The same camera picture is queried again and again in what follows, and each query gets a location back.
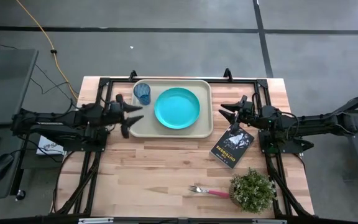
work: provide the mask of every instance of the black metal frame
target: black metal frame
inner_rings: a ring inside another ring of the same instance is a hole
[[[107,85],[107,93],[106,93],[106,98],[105,101],[110,101],[111,100],[111,93],[112,93],[112,88],[114,83],[135,83],[138,82],[139,80],[145,79],[145,78],[152,78],[152,79],[164,79],[167,77],[139,77],[136,74],[136,71],[132,71],[131,74],[129,75],[129,77],[112,77],[112,78],[100,78],[99,80],[99,85],[98,85],[98,92],[96,95],[96,104],[100,104],[101,103],[101,99],[102,99],[102,94],[103,94],[103,88]],[[269,86],[267,84],[267,80],[266,79],[248,79],[248,78],[233,78],[232,73],[230,71],[230,69],[225,69],[224,71],[224,75],[223,78],[199,78],[199,77],[188,77],[188,79],[198,79],[198,80],[204,80],[208,83],[227,83],[227,84],[250,84],[254,86],[254,91],[258,94],[260,94],[260,89],[262,89],[264,96],[265,96],[265,102],[266,105],[271,105],[272,102],[270,100],[270,93],[269,93]],[[259,108],[261,108],[262,106],[262,102],[261,99],[258,99],[257,101]],[[91,153],[90,152],[86,152],[85,153],[85,157],[84,157],[84,161],[83,161],[83,167],[81,170],[81,175],[80,175],[80,183],[82,183],[82,181],[85,178],[85,175],[87,174],[88,171],[88,164],[90,162],[90,156]],[[95,159],[98,160],[98,162],[101,159],[101,152],[96,152],[95,155]],[[266,159],[266,163],[268,164],[269,161],[271,160],[271,157],[269,157],[269,155],[267,153],[265,153],[265,159]],[[280,178],[282,179],[282,182],[287,185],[286,181],[285,181],[285,173],[284,173],[284,168],[283,168],[283,161],[282,161],[282,157],[280,153],[277,153],[276,156],[276,161],[277,161],[277,169],[278,169],[278,175],[280,176]],[[268,169],[268,174],[270,176],[270,180],[273,180],[271,178],[272,173],[271,171]],[[91,179],[91,184],[89,187],[89,193],[88,193],[88,199],[86,202],[86,207],[83,213],[86,213],[88,215],[90,215],[91,213],[91,209],[92,209],[92,204],[93,204],[93,197],[94,197],[94,191],[96,188],[96,179],[97,179],[98,174],[95,173],[94,176],[92,176]],[[80,195],[81,197],[78,198],[78,200],[75,202],[75,208],[74,208],[74,213],[79,213],[80,212],[80,207],[81,207],[81,198],[82,198],[82,193]],[[291,206],[290,203],[286,197],[286,195],[283,196],[284,198],[284,205],[285,205],[285,214],[286,215],[292,215],[291,212]],[[274,214],[275,217],[277,218],[279,215],[282,215],[282,212],[279,208],[278,205],[278,200],[274,200],[273,201],[273,210],[274,210]],[[211,219],[214,220],[213,222],[222,222],[225,219]],[[239,219],[240,222],[248,222],[249,219]]]

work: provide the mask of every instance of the book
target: book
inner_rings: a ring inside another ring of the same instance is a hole
[[[230,130],[231,126],[226,129],[211,153],[233,169],[251,145],[254,137],[241,127],[234,133],[230,133]]]

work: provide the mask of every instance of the wooden tabletop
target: wooden tabletop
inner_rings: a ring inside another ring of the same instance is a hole
[[[94,103],[100,77],[84,77],[78,104]],[[112,95],[121,93],[131,102],[133,83],[115,83]],[[227,168],[209,151],[229,123],[218,112],[221,103],[235,103],[242,95],[249,98],[254,87],[247,84],[211,84],[214,131],[204,139],[124,139],[116,128],[102,154],[92,216],[105,217],[192,217],[192,218],[273,218],[273,210],[261,214],[241,212],[229,199],[195,194],[189,185],[228,192],[233,174],[246,174],[248,168],[266,174],[257,129],[243,126],[255,137],[235,169]],[[272,105],[290,112],[284,81],[268,79]],[[58,185],[60,208],[78,185],[83,152],[74,153],[66,162]],[[305,171],[299,158],[283,154],[288,188],[310,213],[313,213]],[[280,208],[283,198],[278,191]]]

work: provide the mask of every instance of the green plant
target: green plant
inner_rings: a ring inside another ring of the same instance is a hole
[[[231,180],[230,198],[245,212],[261,213],[272,204],[275,189],[267,176],[249,169],[247,175],[235,175]]]

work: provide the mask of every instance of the gray concrete floor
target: gray concrete floor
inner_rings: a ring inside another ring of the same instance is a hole
[[[22,0],[43,26],[164,27],[255,29],[252,0]],[[259,0],[266,29],[358,30],[357,0]],[[34,26],[13,0],[0,0],[0,25]],[[76,91],[85,75],[266,77],[258,34],[76,33],[51,32],[60,65]],[[275,78],[284,78],[291,110],[297,115],[328,113],[358,95],[358,35],[267,35]],[[0,31],[0,44],[38,49],[37,64],[55,82],[50,47],[40,32]],[[52,87],[35,70],[33,79]],[[68,100],[58,91],[41,95],[30,84],[24,108],[64,111]],[[358,183],[345,184],[351,159],[345,138],[309,138],[306,173],[315,213],[358,221]],[[21,202],[0,200],[0,218],[46,214],[57,170],[25,173]]]

